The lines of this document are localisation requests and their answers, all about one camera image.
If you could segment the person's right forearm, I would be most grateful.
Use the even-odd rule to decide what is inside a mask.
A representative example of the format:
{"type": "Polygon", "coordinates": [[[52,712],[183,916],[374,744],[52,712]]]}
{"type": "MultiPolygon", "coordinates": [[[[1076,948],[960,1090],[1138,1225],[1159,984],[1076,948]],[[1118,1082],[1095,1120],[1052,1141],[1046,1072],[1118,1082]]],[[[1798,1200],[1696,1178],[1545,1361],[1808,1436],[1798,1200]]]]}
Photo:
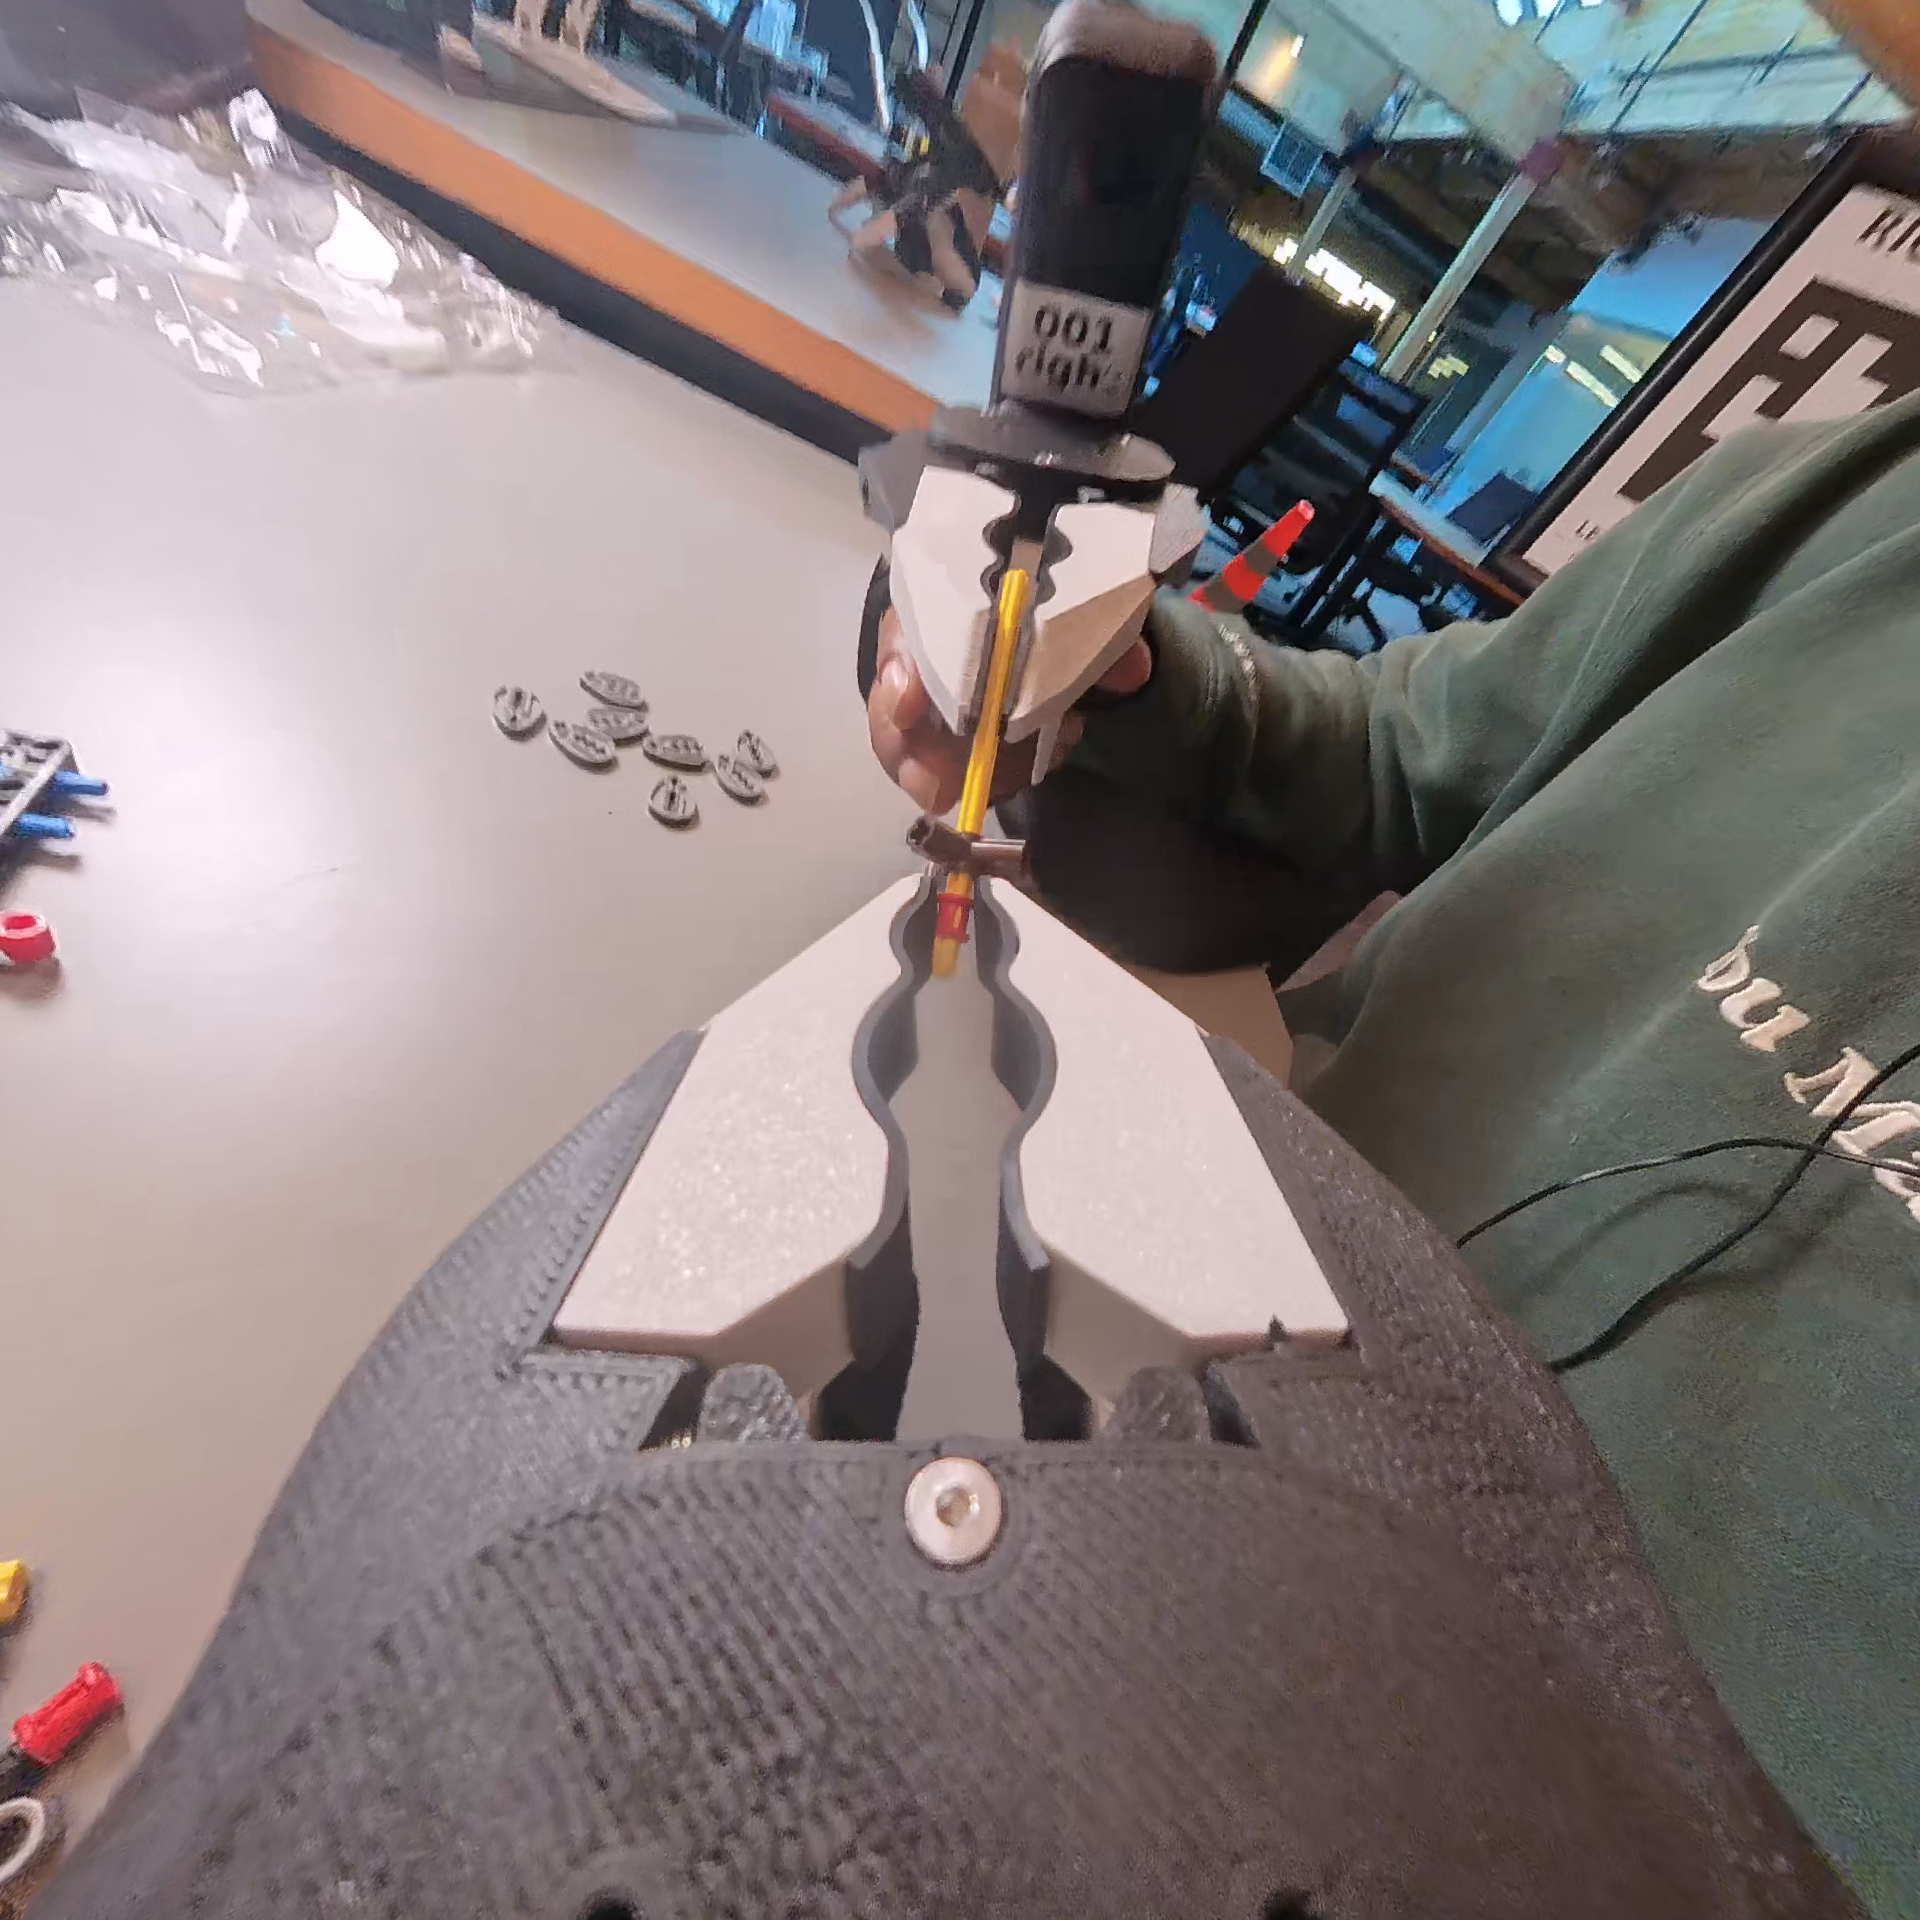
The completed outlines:
{"type": "Polygon", "coordinates": [[[1027,805],[1032,884],[1138,968],[1292,968],[1467,843],[1579,653],[1534,608],[1366,658],[1299,652],[1167,592],[1144,683],[1081,712],[1027,805]]]}

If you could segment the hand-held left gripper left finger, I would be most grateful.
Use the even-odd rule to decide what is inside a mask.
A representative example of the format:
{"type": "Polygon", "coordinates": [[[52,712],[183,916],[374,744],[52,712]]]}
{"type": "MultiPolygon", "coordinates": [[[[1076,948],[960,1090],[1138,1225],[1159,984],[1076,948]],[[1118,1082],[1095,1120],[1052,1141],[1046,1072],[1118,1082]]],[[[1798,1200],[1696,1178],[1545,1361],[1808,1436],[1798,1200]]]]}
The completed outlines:
{"type": "Polygon", "coordinates": [[[762,1364],[816,1433],[897,1433],[922,1320],[897,1094],[931,922],[931,882],[899,880],[703,1028],[553,1345],[762,1364]]]}

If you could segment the white sign with black pattern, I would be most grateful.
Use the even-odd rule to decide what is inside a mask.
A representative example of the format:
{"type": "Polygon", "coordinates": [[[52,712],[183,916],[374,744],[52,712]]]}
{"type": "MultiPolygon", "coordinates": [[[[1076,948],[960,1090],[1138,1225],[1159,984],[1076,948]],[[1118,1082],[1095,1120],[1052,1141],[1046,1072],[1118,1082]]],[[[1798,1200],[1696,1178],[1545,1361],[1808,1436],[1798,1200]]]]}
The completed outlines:
{"type": "Polygon", "coordinates": [[[1754,425],[1859,417],[1915,393],[1915,121],[1852,134],[1500,541],[1534,592],[1754,425]]]}

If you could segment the black and tan device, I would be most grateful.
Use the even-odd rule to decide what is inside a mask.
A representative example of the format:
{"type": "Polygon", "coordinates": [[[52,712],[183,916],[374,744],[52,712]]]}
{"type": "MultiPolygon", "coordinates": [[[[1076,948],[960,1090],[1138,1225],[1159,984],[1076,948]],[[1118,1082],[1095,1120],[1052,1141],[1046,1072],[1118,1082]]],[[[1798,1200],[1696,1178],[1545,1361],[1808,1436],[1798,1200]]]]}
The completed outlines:
{"type": "Polygon", "coordinates": [[[891,162],[878,182],[851,179],[827,220],[857,267],[958,315],[976,298],[992,211],[1017,172],[1019,105],[999,94],[985,112],[955,105],[936,65],[903,73],[899,94],[929,134],[924,155],[891,162]]]}

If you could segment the cluster of grey discs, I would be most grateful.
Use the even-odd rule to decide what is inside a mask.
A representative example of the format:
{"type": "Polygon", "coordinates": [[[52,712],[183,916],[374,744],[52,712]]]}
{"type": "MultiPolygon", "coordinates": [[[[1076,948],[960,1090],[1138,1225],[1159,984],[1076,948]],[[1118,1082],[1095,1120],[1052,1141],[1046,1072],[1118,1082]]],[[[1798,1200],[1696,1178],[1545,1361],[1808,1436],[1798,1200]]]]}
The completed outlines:
{"type": "Polygon", "coordinates": [[[640,756],[655,770],[646,809],[659,827],[689,833],[703,820],[700,780],[712,780],[746,809],[763,805],[779,780],[779,758],[754,729],[742,729],[732,744],[712,749],[691,732],[662,729],[633,676],[590,668],[576,689],[586,708],[568,715],[552,712],[545,696],[523,683],[499,683],[488,699],[491,724],[508,741],[545,738],[572,769],[593,778],[609,778],[624,758],[640,756]]]}

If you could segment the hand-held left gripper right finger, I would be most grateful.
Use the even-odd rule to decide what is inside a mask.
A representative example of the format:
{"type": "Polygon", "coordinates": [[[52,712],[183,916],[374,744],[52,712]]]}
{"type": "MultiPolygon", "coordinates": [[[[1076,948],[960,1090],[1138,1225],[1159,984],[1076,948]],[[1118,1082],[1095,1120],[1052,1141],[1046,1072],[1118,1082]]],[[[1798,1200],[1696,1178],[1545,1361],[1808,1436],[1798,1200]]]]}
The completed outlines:
{"type": "Polygon", "coordinates": [[[1354,1323],[1242,1090],[1280,1085],[999,882],[978,888],[999,1152],[996,1299],[1027,1438],[1084,1438],[1145,1370],[1204,1381],[1354,1323]]]}

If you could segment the brown lego connector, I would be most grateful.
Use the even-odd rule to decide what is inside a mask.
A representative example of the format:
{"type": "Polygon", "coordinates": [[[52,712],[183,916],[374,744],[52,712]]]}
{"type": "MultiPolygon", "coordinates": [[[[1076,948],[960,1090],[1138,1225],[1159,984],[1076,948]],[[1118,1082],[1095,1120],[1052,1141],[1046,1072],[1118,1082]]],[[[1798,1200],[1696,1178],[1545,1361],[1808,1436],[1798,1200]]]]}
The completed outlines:
{"type": "Polygon", "coordinates": [[[942,876],[942,884],[954,876],[1019,884],[1030,876],[1022,840],[963,833],[955,822],[919,816],[907,827],[906,843],[942,876]]]}

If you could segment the grey table with orange edge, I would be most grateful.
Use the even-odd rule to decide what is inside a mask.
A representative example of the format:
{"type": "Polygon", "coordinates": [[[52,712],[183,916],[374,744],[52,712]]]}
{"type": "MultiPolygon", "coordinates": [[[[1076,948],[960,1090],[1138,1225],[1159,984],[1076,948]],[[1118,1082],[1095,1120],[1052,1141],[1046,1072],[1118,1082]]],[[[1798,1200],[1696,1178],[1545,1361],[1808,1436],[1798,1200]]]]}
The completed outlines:
{"type": "Polygon", "coordinates": [[[593,337],[852,462],[988,398],[963,315],[857,267],[831,181],[753,134],[474,98],[308,5],[248,5],[257,80],[315,155],[593,337]]]}

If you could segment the yellow lego axle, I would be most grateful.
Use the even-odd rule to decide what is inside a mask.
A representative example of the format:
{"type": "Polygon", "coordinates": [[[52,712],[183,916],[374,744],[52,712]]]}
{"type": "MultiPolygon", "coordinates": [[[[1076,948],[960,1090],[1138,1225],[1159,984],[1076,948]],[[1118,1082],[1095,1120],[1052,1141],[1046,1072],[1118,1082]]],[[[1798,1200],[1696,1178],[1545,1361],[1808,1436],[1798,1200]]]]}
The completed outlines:
{"type": "MultiPolygon", "coordinates": [[[[980,668],[980,676],[976,681],[978,699],[967,745],[963,795],[954,816],[954,822],[963,833],[984,833],[988,822],[992,787],[999,769],[1002,741],[1007,729],[1007,706],[1014,693],[1019,645],[1034,604],[1034,592],[1036,578],[1030,566],[1011,565],[999,578],[990,645],[985,664],[980,668]]],[[[947,880],[947,884],[942,884],[940,876],[937,901],[944,890],[954,890],[955,894],[967,894],[976,898],[976,882],[970,876],[954,876],[947,880]]],[[[936,922],[931,941],[931,973],[936,978],[948,978],[958,971],[958,962],[967,944],[937,944],[936,922]]]]}

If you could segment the clear plastic bag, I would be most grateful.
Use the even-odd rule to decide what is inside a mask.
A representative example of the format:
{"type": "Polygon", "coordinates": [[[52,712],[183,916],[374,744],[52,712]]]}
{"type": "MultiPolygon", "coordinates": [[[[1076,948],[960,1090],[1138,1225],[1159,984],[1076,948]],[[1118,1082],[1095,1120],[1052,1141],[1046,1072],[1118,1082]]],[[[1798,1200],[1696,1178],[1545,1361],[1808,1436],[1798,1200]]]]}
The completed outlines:
{"type": "Polygon", "coordinates": [[[2,266],[234,396],[523,373],[556,344],[540,302],[299,148],[257,89],[182,117],[7,102],[2,266]]]}

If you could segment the person's right hand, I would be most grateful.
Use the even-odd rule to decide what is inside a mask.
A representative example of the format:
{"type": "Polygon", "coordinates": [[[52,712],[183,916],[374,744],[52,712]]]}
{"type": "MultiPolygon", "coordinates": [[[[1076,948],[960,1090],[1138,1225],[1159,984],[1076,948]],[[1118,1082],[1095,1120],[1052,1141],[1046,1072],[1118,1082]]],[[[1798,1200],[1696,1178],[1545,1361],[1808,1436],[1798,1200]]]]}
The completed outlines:
{"type": "MultiPolygon", "coordinates": [[[[932,706],[919,668],[914,666],[902,619],[894,608],[881,616],[875,650],[875,678],[870,693],[870,732],[881,769],[912,802],[931,819],[948,819],[958,812],[967,769],[970,741],[954,734],[932,706]]],[[[1137,696],[1153,674],[1153,653],[1145,638],[1113,666],[1095,685],[1102,697],[1128,699],[1137,696]]],[[[1070,712],[1060,734],[1039,765],[1039,737],[1003,744],[995,763],[995,800],[1009,800],[1060,765],[1086,729],[1089,712],[1070,712]]]]}

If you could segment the black lego frame assembly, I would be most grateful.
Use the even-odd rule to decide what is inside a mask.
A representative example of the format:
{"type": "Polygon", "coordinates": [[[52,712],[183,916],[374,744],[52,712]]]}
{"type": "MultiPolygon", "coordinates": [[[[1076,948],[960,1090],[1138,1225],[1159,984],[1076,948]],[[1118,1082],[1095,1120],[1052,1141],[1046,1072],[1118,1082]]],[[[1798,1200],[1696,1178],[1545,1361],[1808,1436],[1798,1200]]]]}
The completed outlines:
{"type": "Polygon", "coordinates": [[[59,957],[57,933],[15,901],[19,876],[81,848],[83,825],[110,812],[113,784],[81,769],[65,737],[2,728],[2,971],[44,971],[59,957]]]}

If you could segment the orange traffic cone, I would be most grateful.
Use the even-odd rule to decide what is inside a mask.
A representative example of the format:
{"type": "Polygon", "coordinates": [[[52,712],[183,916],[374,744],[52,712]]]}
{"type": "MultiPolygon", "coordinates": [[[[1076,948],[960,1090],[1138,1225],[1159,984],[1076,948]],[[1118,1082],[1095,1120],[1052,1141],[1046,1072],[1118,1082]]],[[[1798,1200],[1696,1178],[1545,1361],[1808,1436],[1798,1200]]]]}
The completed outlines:
{"type": "Polygon", "coordinates": [[[1263,536],[1235,554],[1227,565],[1204,582],[1188,590],[1188,598],[1217,616],[1235,617],[1248,610],[1266,580],[1280,572],[1297,541],[1313,528],[1314,505],[1299,499],[1263,536]]]}

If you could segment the plywood stand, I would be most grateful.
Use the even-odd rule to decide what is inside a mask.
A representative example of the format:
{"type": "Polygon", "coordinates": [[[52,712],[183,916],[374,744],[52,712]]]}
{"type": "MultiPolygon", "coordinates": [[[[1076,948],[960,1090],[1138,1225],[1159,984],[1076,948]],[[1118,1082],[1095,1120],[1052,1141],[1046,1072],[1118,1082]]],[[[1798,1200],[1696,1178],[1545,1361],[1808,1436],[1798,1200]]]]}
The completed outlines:
{"type": "Polygon", "coordinates": [[[510,2],[506,14],[488,5],[434,5],[434,51],[447,85],[474,98],[545,112],[606,117],[639,128],[673,128],[681,121],[670,102],[587,51],[587,30],[599,5],[560,5],[560,25],[548,28],[552,5],[510,2]]]}

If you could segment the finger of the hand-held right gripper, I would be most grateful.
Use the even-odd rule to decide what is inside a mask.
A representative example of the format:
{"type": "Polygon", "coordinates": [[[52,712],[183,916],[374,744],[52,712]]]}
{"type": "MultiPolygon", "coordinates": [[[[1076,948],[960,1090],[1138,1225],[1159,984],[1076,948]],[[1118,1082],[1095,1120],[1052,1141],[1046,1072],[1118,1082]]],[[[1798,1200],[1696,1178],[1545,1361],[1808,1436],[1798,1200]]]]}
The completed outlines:
{"type": "Polygon", "coordinates": [[[906,650],[947,728],[976,728],[1003,561],[995,533],[1017,494],[984,472],[907,464],[886,474],[891,601],[906,650]]]}
{"type": "Polygon", "coordinates": [[[1052,737],[1138,641],[1154,596],[1154,508],[1060,508],[1043,552],[1003,738],[1052,737]]]}

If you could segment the person's green sweatshirt torso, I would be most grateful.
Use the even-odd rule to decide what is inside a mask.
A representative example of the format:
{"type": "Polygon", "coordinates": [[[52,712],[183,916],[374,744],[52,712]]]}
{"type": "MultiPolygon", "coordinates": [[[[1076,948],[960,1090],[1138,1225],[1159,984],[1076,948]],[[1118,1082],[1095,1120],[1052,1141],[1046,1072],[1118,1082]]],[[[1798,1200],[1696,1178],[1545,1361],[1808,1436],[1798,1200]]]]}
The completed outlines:
{"type": "MultiPolygon", "coordinates": [[[[1915,401],[1768,428],[1528,606],[1548,741],[1345,973],[1307,1100],[1447,1235],[1587,1168],[1812,1136],[1915,1042],[1915,401]]],[[[1915,1165],[1915,1067],[1841,1147],[1915,1165]]],[[[1729,1154],[1478,1242],[1556,1358],[1787,1173],[1729,1154]]],[[[1915,1178],[1823,1160],[1564,1377],[1716,1694],[1875,1916],[1915,1916],[1915,1178]]]]}

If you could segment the pile of small lego pieces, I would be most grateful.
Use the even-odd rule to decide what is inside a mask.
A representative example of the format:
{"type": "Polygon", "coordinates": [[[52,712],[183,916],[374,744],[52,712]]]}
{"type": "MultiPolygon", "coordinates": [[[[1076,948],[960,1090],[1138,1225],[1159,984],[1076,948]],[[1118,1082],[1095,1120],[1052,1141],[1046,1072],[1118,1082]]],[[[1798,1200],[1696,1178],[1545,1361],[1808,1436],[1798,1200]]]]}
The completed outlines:
{"type": "Polygon", "coordinates": [[[65,1833],[51,1781],[113,1717],[123,1709],[118,1678],[83,1664],[41,1702],[6,1724],[2,1737],[2,1900],[19,1904],[49,1868],[65,1833]]]}

